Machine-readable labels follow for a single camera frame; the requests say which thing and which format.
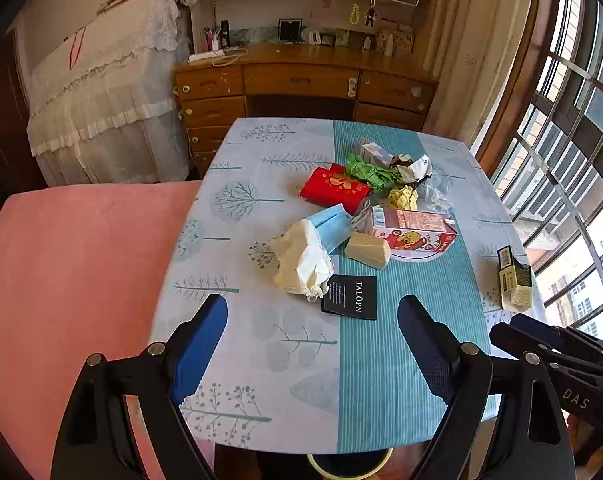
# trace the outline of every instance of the window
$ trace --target window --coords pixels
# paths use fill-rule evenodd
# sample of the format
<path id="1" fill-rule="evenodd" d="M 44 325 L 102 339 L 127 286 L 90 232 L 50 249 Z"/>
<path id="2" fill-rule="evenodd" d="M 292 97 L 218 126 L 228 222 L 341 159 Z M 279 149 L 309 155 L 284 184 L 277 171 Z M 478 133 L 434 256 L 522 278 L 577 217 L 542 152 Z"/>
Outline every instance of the window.
<path id="1" fill-rule="evenodd" d="M 603 6 L 559 0 L 552 24 L 533 100 L 508 130 L 492 183 L 549 322 L 603 338 Z"/>

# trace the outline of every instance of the red string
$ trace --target red string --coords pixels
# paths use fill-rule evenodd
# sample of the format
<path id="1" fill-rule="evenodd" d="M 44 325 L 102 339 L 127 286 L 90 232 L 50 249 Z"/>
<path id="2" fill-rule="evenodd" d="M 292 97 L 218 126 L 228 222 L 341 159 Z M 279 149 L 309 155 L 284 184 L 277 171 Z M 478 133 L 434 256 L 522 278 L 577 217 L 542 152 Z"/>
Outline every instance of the red string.
<path id="1" fill-rule="evenodd" d="M 73 54 L 73 51 L 75 50 L 75 42 L 76 42 L 77 34 L 79 34 L 79 31 L 75 32 L 75 37 L 73 38 L 72 46 L 70 47 L 70 54 L 68 56 L 68 70 L 72 70 L 75 67 L 77 60 L 79 59 L 79 53 L 81 52 L 81 46 L 84 44 L 84 35 L 86 34 L 86 27 L 84 27 L 83 30 L 81 31 L 81 39 L 79 40 L 79 47 L 76 50 L 75 61 L 73 62 L 72 54 Z"/>

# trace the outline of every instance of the crumpled yellow paper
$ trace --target crumpled yellow paper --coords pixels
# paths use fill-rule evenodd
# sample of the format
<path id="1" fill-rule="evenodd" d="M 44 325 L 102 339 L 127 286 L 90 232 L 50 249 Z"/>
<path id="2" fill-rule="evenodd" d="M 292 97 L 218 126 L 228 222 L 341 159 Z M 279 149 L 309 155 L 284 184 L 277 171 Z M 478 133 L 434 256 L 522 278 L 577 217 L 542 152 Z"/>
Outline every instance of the crumpled yellow paper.
<path id="1" fill-rule="evenodd" d="M 308 301 L 323 298 L 335 268 L 312 222 L 307 218 L 297 220 L 283 237 L 273 238 L 270 243 L 279 259 L 279 272 L 274 277 L 277 287 L 291 294 L 304 294 Z"/>
<path id="2" fill-rule="evenodd" d="M 417 211 L 417 199 L 419 194 L 410 186 L 390 190 L 388 199 L 396 209 L 403 211 Z"/>

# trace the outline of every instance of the beige sponge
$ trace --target beige sponge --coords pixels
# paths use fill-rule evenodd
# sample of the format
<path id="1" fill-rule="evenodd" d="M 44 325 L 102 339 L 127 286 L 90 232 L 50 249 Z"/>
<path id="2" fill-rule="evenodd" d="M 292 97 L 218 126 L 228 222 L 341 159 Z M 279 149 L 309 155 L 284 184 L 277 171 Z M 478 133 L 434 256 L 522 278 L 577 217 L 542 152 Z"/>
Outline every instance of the beige sponge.
<path id="1" fill-rule="evenodd" d="M 344 254 L 348 258 L 381 270 L 390 259 L 390 247 L 383 238 L 364 233 L 353 233 Z"/>

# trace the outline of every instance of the black and yellow box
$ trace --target black and yellow box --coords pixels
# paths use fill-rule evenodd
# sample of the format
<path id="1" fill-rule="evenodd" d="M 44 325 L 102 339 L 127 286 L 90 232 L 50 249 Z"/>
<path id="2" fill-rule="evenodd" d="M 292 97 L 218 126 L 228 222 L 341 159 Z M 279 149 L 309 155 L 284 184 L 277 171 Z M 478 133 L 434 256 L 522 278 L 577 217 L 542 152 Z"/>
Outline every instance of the black and yellow box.
<path id="1" fill-rule="evenodd" d="M 513 257 L 510 245 L 497 251 L 502 308 L 524 312 L 533 306 L 533 270 Z"/>

